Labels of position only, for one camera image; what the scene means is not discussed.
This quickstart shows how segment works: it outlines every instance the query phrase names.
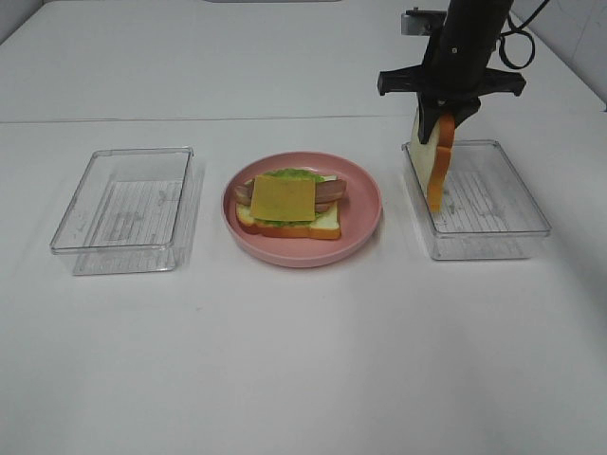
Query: pink plate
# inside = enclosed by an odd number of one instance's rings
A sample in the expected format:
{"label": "pink plate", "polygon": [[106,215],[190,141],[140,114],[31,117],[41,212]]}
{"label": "pink plate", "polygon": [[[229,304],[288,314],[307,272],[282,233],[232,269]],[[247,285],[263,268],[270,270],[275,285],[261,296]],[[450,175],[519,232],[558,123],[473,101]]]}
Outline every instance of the pink plate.
{"label": "pink plate", "polygon": [[[233,188],[255,175],[282,168],[306,168],[346,180],[346,194],[340,201],[341,238],[275,239],[240,228]],[[352,161],[318,152],[291,152],[262,158],[235,175],[224,191],[223,216],[236,243],[252,256],[285,267],[317,267],[339,261],[364,245],[379,222],[381,195],[373,177]]]}

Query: sandwich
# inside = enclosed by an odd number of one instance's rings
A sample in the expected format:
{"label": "sandwich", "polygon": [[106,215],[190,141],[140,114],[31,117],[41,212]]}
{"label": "sandwich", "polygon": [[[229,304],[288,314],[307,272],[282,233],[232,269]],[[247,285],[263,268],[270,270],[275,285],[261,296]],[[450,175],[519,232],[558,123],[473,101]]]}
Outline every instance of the sandwich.
{"label": "sandwich", "polygon": [[443,199],[443,187],[451,164],[451,150],[455,136],[455,119],[449,112],[440,116],[427,144],[422,144],[417,136],[419,111],[415,115],[411,134],[410,156],[417,180],[428,201],[431,212],[438,212]]}
{"label": "sandwich", "polygon": [[233,190],[244,232],[266,237],[336,240],[346,182],[336,175],[286,168],[257,175]]}

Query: yellow cheese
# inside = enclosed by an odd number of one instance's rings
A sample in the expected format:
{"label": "yellow cheese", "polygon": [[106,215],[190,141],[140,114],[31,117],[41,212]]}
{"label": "yellow cheese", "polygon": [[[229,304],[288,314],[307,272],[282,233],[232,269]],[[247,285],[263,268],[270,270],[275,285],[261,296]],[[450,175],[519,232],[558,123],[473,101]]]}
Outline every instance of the yellow cheese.
{"label": "yellow cheese", "polygon": [[314,221],[316,182],[257,175],[250,214],[259,220]]}

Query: white table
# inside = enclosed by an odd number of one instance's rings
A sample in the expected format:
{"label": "white table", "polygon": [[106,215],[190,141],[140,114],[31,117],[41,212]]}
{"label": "white table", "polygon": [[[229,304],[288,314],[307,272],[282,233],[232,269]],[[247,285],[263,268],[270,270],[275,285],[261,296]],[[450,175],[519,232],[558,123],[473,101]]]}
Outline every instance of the white table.
{"label": "white table", "polygon": [[[0,46],[0,121],[411,115],[414,94],[380,97],[377,75],[421,63],[428,39],[400,34],[415,4],[448,1],[51,2]],[[537,42],[524,94],[483,97],[484,109],[602,111]],[[528,52],[516,38],[508,49]]]}
{"label": "white table", "polygon": [[[462,127],[505,145],[554,227],[538,258],[465,264],[420,242],[401,174],[410,117],[0,126],[0,451],[604,453],[595,117]],[[71,277],[48,242],[90,154],[173,145],[206,161],[189,266]],[[302,149],[367,168],[384,217],[351,258],[290,270],[236,246],[221,193],[251,160]]]}

